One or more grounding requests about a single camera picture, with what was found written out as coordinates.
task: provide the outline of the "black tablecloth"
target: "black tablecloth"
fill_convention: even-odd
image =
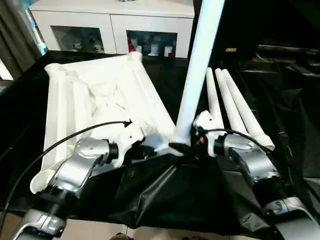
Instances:
[[[105,57],[111,56],[49,51],[0,96],[0,207],[17,177],[43,150],[49,85],[44,67]],[[176,122],[188,60],[144,57],[143,65]],[[302,74],[289,64],[232,62],[218,67],[229,69],[275,143],[273,157],[281,173],[294,182],[296,194],[320,209],[282,161],[295,164],[320,193],[319,76]],[[198,112],[208,109],[206,92],[204,85]],[[22,214],[34,204],[36,196],[29,184],[40,166],[39,162],[19,185],[11,212]],[[250,234],[266,226],[252,192],[231,162],[170,155],[92,178],[72,217],[131,228],[180,228],[222,235]]]

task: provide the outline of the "cabinet door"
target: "cabinet door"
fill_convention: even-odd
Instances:
[[[49,50],[116,54],[109,14],[32,11]]]
[[[143,55],[150,55],[151,47],[156,46],[158,50],[151,56],[166,55],[169,49],[177,58],[188,57],[192,18],[112,14],[111,22],[118,54],[128,54],[129,48],[140,46]]]

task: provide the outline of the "black cable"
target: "black cable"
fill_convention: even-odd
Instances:
[[[236,130],[231,130],[231,129],[224,129],[224,128],[217,128],[217,129],[210,129],[210,130],[204,130],[205,133],[209,133],[209,132],[226,132],[227,134],[238,134],[248,140],[250,140],[251,142],[255,143],[259,148],[261,148],[264,153],[268,154],[271,152],[270,149],[268,149],[267,147],[261,145],[257,140],[255,140],[253,137],[248,136],[240,131],[236,131]]]
[[[204,132],[209,133],[209,132],[226,132],[228,134],[238,134],[253,143],[255,143],[259,148],[261,148],[267,156],[270,158],[270,160],[274,163],[275,160],[273,159],[271,155],[271,150],[268,149],[267,147],[261,145],[257,140],[255,140],[253,137],[248,136],[242,132],[235,131],[235,130],[230,130],[230,129],[223,129],[223,128],[217,128],[217,129],[210,129],[210,130],[205,130]],[[285,164],[292,170],[292,172],[301,180],[301,182],[307,187],[307,189],[310,191],[310,193],[314,196],[314,198],[318,201],[320,204],[320,197],[316,193],[316,191],[310,186],[310,184],[304,179],[303,175],[298,171],[298,169],[288,160],[284,160]]]
[[[127,122],[127,121],[110,121],[110,122],[104,122],[104,123],[100,123],[100,124],[97,124],[97,125],[93,125],[93,126],[90,126],[90,127],[87,127],[83,130],[80,130],[80,131],[77,131],[63,139],[61,139],[60,141],[57,141],[55,144],[51,145],[50,147],[48,147],[40,156],[38,156],[33,162],[31,162],[29,164],[29,166],[23,171],[23,173],[18,177],[18,179],[15,181],[7,199],[6,199],[6,202],[5,202],[5,207],[2,211],[2,214],[1,214],[1,217],[0,217],[0,236],[1,236],[1,233],[2,233],[2,230],[4,228],[4,224],[5,224],[5,219],[6,219],[6,215],[7,215],[7,212],[8,212],[8,209],[9,209],[9,206],[10,206],[10,203],[11,203],[11,199],[15,193],[15,190],[19,184],[19,182],[21,181],[21,179],[24,177],[24,175],[31,169],[31,167],[37,163],[39,160],[41,160],[43,158],[44,155],[46,155],[47,153],[49,153],[51,150],[53,150],[54,148],[56,148],[58,145],[64,143],[65,141],[68,141],[69,139],[79,135],[79,134],[82,134],[84,132],[87,132],[87,131],[90,131],[92,129],[95,129],[95,128],[98,128],[98,127],[101,127],[101,126],[106,126],[106,125],[111,125],[111,124],[124,124],[125,126],[126,125],[129,125],[130,122]]]

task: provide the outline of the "white foam roller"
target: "white foam roller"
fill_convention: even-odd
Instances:
[[[252,113],[250,107],[248,106],[246,100],[242,96],[230,73],[227,69],[222,70],[222,73],[224,75],[225,81],[233,98],[233,101],[238,109],[238,112],[241,115],[242,121],[246,129],[248,130],[249,134],[260,144],[273,151],[275,149],[274,143],[272,142],[271,138],[264,133],[263,129],[261,128],[254,114]]]
[[[209,112],[214,118],[217,128],[224,129],[225,126],[221,116],[214,74],[210,67],[208,67],[206,71],[206,88],[208,93]]]
[[[241,119],[241,116],[238,112],[237,106],[232,98],[232,95],[229,91],[225,76],[220,68],[217,68],[215,71],[215,76],[219,85],[221,96],[223,99],[224,108],[228,116],[230,126],[233,130],[241,132],[243,134],[249,135],[246,127]]]

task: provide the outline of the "white pole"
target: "white pole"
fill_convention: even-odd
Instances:
[[[227,86],[227,82],[225,76],[221,69],[217,68],[215,70],[216,80],[219,85],[219,89],[221,92],[221,96],[223,99],[224,108],[226,110],[226,114],[228,115],[230,126],[233,130],[241,132],[243,134],[249,135],[246,127],[241,119],[241,116],[238,112],[237,106],[231,96],[229,88]]]
[[[222,73],[224,74],[233,101],[235,102],[238,112],[240,113],[249,134],[254,137],[260,144],[273,151],[275,149],[274,143],[272,142],[270,137],[264,133],[263,129],[252,113],[250,107],[242,96],[230,73],[227,69],[222,70]]]
[[[210,114],[216,122],[216,127],[219,129],[224,129],[224,121],[221,115],[214,74],[212,72],[211,67],[208,67],[206,71],[206,88],[208,93]]]
[[[186,75],[174,141],[190,144],[201,89],[215,42],[225,0],[203,0]]]

